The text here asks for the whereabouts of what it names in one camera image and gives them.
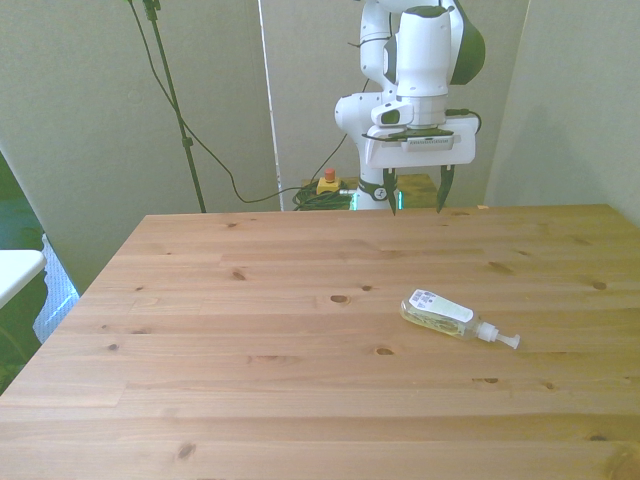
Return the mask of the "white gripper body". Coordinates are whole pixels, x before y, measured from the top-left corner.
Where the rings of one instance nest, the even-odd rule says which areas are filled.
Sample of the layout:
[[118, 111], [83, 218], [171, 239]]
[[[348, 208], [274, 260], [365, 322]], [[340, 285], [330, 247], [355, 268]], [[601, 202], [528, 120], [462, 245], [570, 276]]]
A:
[[391, 133], [401, 128], [373, 126], [364, 138], [363, 160], [370, 168], [392, 169], [471, 163], [476, 154], [476, 117], [448, 117], [441, 128], [447, 135], [421, 134], [400, 141]]

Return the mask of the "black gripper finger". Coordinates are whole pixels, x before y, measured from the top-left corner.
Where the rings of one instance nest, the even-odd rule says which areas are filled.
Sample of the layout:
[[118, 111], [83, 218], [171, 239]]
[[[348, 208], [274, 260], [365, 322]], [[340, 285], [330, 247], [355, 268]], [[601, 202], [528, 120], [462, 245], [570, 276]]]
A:
[[440, 212], [444, 207], [451, 190], [455, 175], [454, 166], [442, 166], [440, 170], [440, 185], [436, 196], [436, 211]]
[[396, 215], [397, 212], [397, 179], [398, 177], [395, 169], [383, 170], [383, 187], [393, 215]]

